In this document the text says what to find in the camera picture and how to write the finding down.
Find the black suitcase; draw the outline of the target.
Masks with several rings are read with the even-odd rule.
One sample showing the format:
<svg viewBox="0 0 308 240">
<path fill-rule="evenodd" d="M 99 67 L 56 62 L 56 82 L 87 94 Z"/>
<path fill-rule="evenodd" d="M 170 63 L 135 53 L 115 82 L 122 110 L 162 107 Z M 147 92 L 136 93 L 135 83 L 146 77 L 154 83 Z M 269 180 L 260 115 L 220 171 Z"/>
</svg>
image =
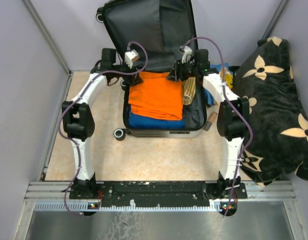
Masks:
<svg viewBox="0 0 308 240">
<path fill-rule="evenodd" d="M 111 0 L 96 11 L 96 20 L 104 24 L 120 56 L 129 42 L 137 42 L 136 50 L 144 48 L 148 55 L 146 69 L 152 73 L 170 72 L 174 62 L 180 60 L 179 48 L 188 44 L 200 49 L 196 40 L 196 27 L 192 4 L 189 0 Z M 206 101 L 202 83 L 196 79 L 193 102 L 182 110 L 185 127 L 182 129 L 140 129 L 129 125 L 131 106 L 123 104 L 124 128 L 113 135 L 118 141 L 126 135 L 155 138 L 196 137 L 207 122 Z"/>
</svg>

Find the black flower pattern blanket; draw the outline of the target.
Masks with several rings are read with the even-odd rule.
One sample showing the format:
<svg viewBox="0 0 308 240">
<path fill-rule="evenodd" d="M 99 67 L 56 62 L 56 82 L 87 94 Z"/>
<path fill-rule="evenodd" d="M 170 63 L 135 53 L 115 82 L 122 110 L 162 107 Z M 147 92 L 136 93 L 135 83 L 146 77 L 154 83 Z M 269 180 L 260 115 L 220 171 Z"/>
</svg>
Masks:
<svg viewBox="0 0 308 240">
<path fill-rule="evenodd" d="M 233 92 L 249 102 L 241 170 L 260 186 L 291 173 L 308 181 L 308 116 L 289 50 L 286 39 L 259 40 L 233 79 Z"/>
</svg>

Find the orange cloth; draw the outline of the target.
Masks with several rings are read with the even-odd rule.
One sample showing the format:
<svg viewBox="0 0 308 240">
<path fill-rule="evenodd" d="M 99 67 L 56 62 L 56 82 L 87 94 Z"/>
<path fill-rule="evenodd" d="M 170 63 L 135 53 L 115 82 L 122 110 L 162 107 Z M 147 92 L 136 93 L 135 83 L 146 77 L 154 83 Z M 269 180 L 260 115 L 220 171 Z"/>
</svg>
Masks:
<svg viewBox="0 0 308 240">
<path fill-rule="evenodd" d="M 158 120 L 180 121 L 183 118 L 183 85 L 167 79 L 168 73 L 143 71 L 142 83 L 129 88 L 131 112 Z"/>
</svg>

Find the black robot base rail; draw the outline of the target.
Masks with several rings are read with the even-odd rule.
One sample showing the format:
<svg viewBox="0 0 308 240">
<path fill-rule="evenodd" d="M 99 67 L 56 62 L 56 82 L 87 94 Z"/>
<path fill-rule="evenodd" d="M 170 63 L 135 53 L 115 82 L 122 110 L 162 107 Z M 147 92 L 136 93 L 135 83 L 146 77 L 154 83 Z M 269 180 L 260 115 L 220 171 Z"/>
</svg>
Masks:
<svg viewBox="0 0 308 240">
<path fill-rule="evenodd" d="M 208 207 L 211 200 L 246 199 L 245 184 L 230 181 L 75 181 L 73 200 L 92 200 L 102 207 Z"/>
</svg>

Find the light blue Pikachu shirt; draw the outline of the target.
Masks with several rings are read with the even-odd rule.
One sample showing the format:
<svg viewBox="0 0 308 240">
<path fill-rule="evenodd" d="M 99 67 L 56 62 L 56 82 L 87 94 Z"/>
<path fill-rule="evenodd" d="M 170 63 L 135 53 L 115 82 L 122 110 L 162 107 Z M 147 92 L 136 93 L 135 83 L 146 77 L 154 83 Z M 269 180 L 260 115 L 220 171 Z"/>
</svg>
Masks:
<svg viewBox="0 0 308 240">
<path fill-rule="evenodd" d="M 220 64 L 211 64 L 210 68 L 205 70 L 209 74 L 218 74 L 216 82 L 221 85 L 223 83 L 223 75 L 224 80 L 226 82 L 227 87 L 232 91 L 233 83 L 234 83 L 234 72 L 230 70 L 230 65 L 228 62 L 225 62 L 224 65 Z M 207 89 L 203 88 L 205 102 L 208 107 L 212 107 L 217 105 L 218 102 L 214 99 L 214 95 L 212 95 Z"/>
</svg>

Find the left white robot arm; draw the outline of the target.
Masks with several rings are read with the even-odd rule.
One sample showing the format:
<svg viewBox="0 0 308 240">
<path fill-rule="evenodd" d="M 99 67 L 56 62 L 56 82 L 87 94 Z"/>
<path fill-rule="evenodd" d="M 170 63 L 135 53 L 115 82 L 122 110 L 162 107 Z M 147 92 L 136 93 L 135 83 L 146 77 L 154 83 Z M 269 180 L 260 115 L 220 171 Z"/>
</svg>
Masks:
<svg viewBox="0 0 308 240">
<path fill-rule="evenodd" d="M 97 195 L 98 185 L 92 166 L 91 138 L 95 132 L 95 121 L 92 106 L 98 94 L 111 79 L 126 77 L 134 80 L 143 71 L 149 61 L 146 50 L 127 47 L 123 62 L 116 63 L 117 51 L 104 48 L 101 59 L 90 71 L 89 78 L 79 93 L 70 101 L 61 105 L 61 117 L 58 123 L 60 136 L 71 142 L 74 153 L 75 175 L 65 192 L 74 198 L 93 198 Z"/>
</svg>

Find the yellow white striped towel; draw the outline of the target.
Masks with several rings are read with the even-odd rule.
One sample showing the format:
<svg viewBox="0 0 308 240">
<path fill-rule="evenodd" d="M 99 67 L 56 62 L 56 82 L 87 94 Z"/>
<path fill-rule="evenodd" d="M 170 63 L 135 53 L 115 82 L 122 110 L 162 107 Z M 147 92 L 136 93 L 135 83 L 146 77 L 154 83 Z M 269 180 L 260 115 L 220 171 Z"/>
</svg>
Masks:
<svg viewBox="0 0 308 240">
<path fill-rule="evenodd" d="M 182 102 L 183 105 L 190 105 L 196 95 L 196 78 L 189 77 L 182 82 Z"/>
</svg>

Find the blue garment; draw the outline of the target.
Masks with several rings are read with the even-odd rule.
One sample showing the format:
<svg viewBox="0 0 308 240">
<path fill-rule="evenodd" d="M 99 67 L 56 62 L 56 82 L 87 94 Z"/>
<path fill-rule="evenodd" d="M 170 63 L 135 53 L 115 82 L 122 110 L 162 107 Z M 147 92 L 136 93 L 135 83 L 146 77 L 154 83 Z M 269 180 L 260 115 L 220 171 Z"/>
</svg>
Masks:
<svg viewBox="0 0 308 240">
<path fill-rule="evenodd" d="M 163 120 L 151 117 L 141 116 L 129 112 L 129 126 L 135 129 L 159 129 L 159 130 L 178 130 L 185 127 L 185 121 L 181 120 Z"/>
</svg>

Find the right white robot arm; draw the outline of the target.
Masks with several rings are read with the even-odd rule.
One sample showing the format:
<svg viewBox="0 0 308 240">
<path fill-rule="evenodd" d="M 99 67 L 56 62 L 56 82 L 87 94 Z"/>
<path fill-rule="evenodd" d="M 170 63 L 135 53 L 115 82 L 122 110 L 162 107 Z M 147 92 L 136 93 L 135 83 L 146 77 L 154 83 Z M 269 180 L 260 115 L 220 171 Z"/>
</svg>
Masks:
<svg viewBox="0 0 308 240">
<path fill-rule="evenodd" d="M 179 52 L 182 57 L 174 62 L 167 80 L 179 82 L 195 77 L 218 104 L 216 125 L 223 142 L 222 165 L 216 183 L 205 194 L 210 199 L 229 198 L 241 183 L 240 151 L 247 131 L 249 103 L 232 92 L 222 74 L 210 68 L 206 49 L 181 46 Z"/>
</svg>

